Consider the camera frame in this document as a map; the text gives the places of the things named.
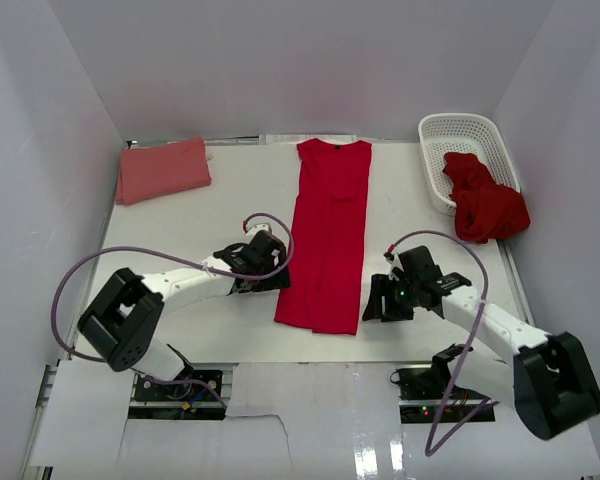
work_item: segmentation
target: white wall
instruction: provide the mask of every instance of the white wall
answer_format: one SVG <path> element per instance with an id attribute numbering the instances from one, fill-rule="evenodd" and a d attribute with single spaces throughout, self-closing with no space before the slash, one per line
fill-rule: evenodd
<path id="1" fill-rule="evenodd" d="M 531 212 L 512 245 L 534 317 L 581 339 L 600 384 L 600 1 L 555 3 L 495 120 Z"/>
<path id="2" fill-rule="evenodd" d="M 49 305 L 96 247 L 121 139 L 46 0 L 0 0 L 0 480 L 19 474 L 46 363 Z M 79 296 L 71 285 L 62 330 Z"/>
<path id="3" fill-rule="evenodd" d="M 122 136 L 417 138 L 491 115 L 552 0 L 49 0 Z"/>

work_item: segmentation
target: basket rim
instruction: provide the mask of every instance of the basket rim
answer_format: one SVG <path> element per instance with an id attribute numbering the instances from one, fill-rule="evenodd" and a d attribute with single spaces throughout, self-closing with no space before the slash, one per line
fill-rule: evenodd
<path id="1" fill-rule="evenodd" d="M 448 113 L 432 113 L 431 115 L 427 115 L 426 117 L 424 117 L 418 123 L 418 137 L 420 137 L 420 150 L 422 151 L 422 155 L 424 157 L 423 158 L 424 164 L 427 169 L 427 173 L 429 175 L 429 183 L 431 184 L 432 191 L 436 195 L 436 197 L 438 197 L 438 199 L 440 201 L 442 201 L 444 204 L 448 205 L 449 207 L 456 208 L 456 202 L 454 202 L 451 199 L 445 198 L 436 188 L 436 185 L 433 182 L 433 172 L 431 171 L 431 166 L 429 164 L 430 162 L 427 161 L 424 148 L 422 148 L 422 143 L 424 141 L 423 134 L 422 134 L 422 128 L 423 128 L 424 124 L 430 120 L 433 120 L 436 118 L 444 118 L 444 117 L 460 117 L 460 118 L 472 119 L 472 120 L 476 120 L 480 123 L 486 124 L 489 127 L 491 127 L 493 129 L 493 132 L 496 135 L 496 141 L 500 141 L 500 143 L 503 146 L 504 159 L 509 164 L 509 167 L 510 167 L 509 170 L 511 172 L 514 190 L 516 190 L 518 193 L 520 193 L 520 182 L 518 181 L 518 175 L 516 175 L 516 171 L 513 168 L 513 162 L 511 162 L 511 157 L 509 156 L 509 151 L 507 150 L 507 146 L 504 143 L 504 139 L 502 138 L 502 135 L 500 134 L 500 130 L 498 129 L 498 126 L 491 119 L 489 119 L 483 115 L 478 115 L 476 113 L 448 112 Z"/>

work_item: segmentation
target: plastic basket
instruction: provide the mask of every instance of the plastic basket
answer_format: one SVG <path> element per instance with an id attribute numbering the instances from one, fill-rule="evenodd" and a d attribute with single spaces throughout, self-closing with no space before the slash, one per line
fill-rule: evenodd
<path id="1" fill-rule="evenodd" d="M 447 152 L 474 153 L 494 180 L 520 192 L 518 178 L 500 132 L 488 118 L 469 113 L 439 113 L 423 118 L 418 125 L 427 187 L 434 207 L 453 215 L 456 203 L 449 195 L 453 184 L 442 172 Z"/>

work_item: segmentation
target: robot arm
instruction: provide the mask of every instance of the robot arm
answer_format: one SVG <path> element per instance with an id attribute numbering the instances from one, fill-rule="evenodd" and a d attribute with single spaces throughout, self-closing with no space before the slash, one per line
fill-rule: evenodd
<path id="1" fill-rule="evenodd" d="M 469 280 L 457 273 L 443 275 L 424 246 L 386 257 L 391 271 L 372 277 L 363 320 L 411 320 L 414 308 L 423 307 L 471 331 L 482 300 Z M 553 336 L 485 302 L 476 337 L 504 363 L 472 352 L 457 385 L 515 408 L 538 438 L 553 438 L 600 413 L 600 390 L 573 335 Z M 462 349 L 452 345 L 433 357 L 432 368 L 443 382 L 450 381 L 450 368 Z"/>
<path id="2" fill-rule="evenodd" d="M 258 224 L 244 241 L 214 252 L 203 262 L 233 274 L 263 276 L 286 260 L 284 243 Z M 78 321 L 78 330 L 112 370 L 134 368 L 158 380 L 184 379 L 192 373 L 182 355 L 154 338 L 160 317 L 186 305 L 234 293 L 261 292 L 290 286 L 285 268 L 262 280 L 244 280 L 207 270 L 178 268 L 136 275 L 115 272 Z"/>

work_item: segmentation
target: red cloth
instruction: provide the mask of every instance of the red cloth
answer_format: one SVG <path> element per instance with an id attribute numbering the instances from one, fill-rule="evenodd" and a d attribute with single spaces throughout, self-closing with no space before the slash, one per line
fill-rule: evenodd
<path id="1" fill-rule="evenodd" d="M 123 150 L 116 203 L 131 205 L 211 184 L 202 138 L 161 147 Z"/>
<path id="2" fill-rule="evenodd" d="M 360 315 L 371 144 L 298 145 L 302 165 L 291 232 L 291 288 L 275 321 L 317 333 L 355 335 Z"/>
<path id="3" fill-rule="evenodd" d="M 529 228 L 531 219 L 524 198 L 514 189 L 496 184 L 487 167 L 473 153 L 445 153 L 443 172 L 453 182 L 458 238 L 486 243 L 508 238 Z"/>

